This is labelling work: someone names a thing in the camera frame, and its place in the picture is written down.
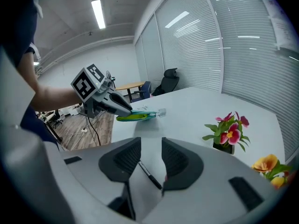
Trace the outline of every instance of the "wooden desk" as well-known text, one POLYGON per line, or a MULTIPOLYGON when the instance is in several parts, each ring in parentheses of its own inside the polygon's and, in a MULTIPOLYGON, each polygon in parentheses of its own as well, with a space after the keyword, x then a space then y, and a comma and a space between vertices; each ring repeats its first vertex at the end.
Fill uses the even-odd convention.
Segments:
POLYGON ((130 83, 130 84, 125 84, 125 85, 122 85, 120 87, 117 87, 116 90, 117 91, 127 90, 130 102, 132 102, 132 95, 131 95, 130 89, 138 87, 138 89, 141 91, 141 86, 144 85, 144 83, 145 83, 145 81, 140 81, 140 82, 134 82, 134 83, 130 83))

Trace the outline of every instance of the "person's arm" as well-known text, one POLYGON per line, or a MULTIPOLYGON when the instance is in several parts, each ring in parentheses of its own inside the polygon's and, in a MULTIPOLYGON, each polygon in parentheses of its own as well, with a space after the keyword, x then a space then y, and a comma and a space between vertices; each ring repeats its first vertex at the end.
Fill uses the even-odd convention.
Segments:
POLYGON ((19 74, 36 92, 31 101, 35 111, 51 111, 81 103, 72 88, 52 88, 40 85, 33 66, 33 53, 25 53, 17 67, 19 74))

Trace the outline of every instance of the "black shirt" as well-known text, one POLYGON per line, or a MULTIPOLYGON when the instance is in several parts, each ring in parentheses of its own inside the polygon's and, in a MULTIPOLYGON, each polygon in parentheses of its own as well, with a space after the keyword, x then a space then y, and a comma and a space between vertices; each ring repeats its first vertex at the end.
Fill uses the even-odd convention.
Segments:
MULTIPOLYGON (((33 43, 36 31, 37 9, 33 0, 23 2, 20 7, 16 8, 14 14, 9 16, 11 17, 11 21, 9 21, 10 25, 7 26, 3 42, 8 57, 16 67, 26 52, 34 52, 29 46, 33 43)), ((21 127, 36 133, 43 141, 56 143, 53 135, 45 127, 43 121, 37 118, 31 106, 25 111, 21 127)))

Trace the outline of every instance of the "flower pot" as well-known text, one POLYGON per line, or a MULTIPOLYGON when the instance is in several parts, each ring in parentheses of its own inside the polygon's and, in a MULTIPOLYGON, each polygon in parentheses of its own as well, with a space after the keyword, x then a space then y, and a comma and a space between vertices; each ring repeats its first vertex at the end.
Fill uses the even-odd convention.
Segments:
POLYGON ((213 143, 213 148, 223 151, 225 153, 231 154, 231 155, 234 155, 234 153, 235 153, 234 145, 229 145, 228 147, 223 147, 221 144, 213 143))

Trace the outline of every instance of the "blue chair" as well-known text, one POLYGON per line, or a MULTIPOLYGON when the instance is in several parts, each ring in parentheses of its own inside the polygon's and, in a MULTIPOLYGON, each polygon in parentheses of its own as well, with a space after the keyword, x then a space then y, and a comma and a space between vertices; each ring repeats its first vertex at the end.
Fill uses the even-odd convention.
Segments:
POLYGON ((148 99, 151 93, 151 82, 146 81, 143 86, 141 86, 141 91, 135 91, 133 94, 140 94, 139 98, 132 99, 132 102, 136 102, 143 99, 148 99))

